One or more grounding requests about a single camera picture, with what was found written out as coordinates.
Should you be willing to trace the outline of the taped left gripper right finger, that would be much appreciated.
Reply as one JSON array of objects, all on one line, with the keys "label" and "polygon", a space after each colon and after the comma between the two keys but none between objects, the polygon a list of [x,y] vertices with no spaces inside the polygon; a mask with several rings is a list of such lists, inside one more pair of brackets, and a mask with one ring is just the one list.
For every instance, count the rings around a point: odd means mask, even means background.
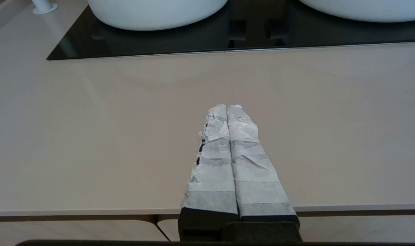
[{"label": "taped left gripper right finger", "polygon": [[300,225],[277,172],[258,137],[258,127],[242,106],[227,109],[232,170],[239,219]]}]

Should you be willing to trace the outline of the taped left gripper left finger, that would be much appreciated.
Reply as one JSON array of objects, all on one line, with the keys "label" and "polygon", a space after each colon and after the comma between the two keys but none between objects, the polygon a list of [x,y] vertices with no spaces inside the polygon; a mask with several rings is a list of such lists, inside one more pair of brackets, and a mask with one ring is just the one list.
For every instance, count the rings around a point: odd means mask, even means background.
[{"label": "taped left gripper left finger", "polygon": [[238,221],[224,104],[209,109],[200,139],[179,215],[179,239],[220,241],[223,228]]}]

